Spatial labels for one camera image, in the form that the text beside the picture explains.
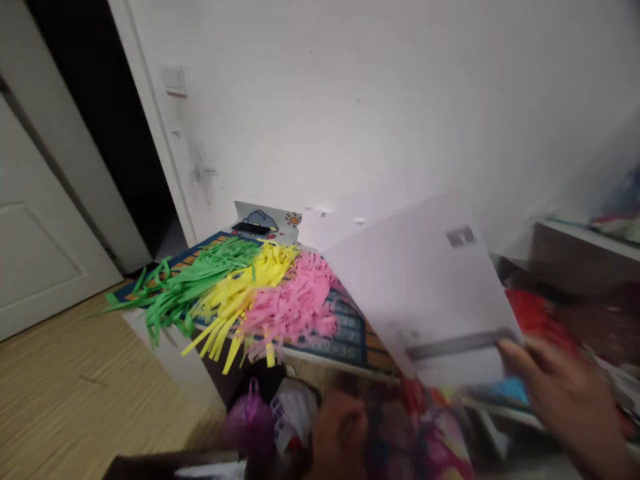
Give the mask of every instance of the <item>black phone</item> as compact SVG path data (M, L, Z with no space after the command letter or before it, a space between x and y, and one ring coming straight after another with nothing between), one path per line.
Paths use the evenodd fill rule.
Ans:
M231 228L234 230L240 230L246 233L252 233L253 235L262 235L262 236L268 234L271 231L269 227L263 227L262 225L254 225L252 223L247 223L247 222L236 223Z

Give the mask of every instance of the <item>blurry paper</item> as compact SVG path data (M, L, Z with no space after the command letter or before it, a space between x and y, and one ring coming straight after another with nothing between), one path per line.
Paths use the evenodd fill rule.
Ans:
M320 249L405 376L498 381L495 342L521 340L503 287L465 202L419 196L396 185L307 212L299 239Z

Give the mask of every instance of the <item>finger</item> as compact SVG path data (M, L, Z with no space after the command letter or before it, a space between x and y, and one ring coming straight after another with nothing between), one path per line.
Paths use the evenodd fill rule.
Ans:
M527 337L525 341L527 350L541 370L564 378L575 376L575 361L562 350L539 337Z
M497 346L507 366L526 384L538 381L543 375L530 354L520 345L511 340L499 340Z

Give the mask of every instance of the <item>cartoon sticker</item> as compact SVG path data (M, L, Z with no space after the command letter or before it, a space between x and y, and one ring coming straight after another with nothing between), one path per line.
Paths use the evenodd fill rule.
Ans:
M296 212L287 214L287 225L292 226L293 228L298 228L298 225L302 221L302 215L298 215Z

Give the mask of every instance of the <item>door frame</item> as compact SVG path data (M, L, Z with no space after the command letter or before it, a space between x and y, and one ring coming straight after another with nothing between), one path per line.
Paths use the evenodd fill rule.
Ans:
M151 82L147 60L142 52L142 45L135 27L129 0L109 0L109 6L120 35L120 42L122 42L129 62L133 82L136 90L138 90L140 102L147 117L149 130L160 158L162 170L167 179L178 220L180 220L180 226L182 226L188 246L192 247L197 243L193 222L191 221L185 194L178 178L173 152L167 137L167 130L160 116L158 101Z

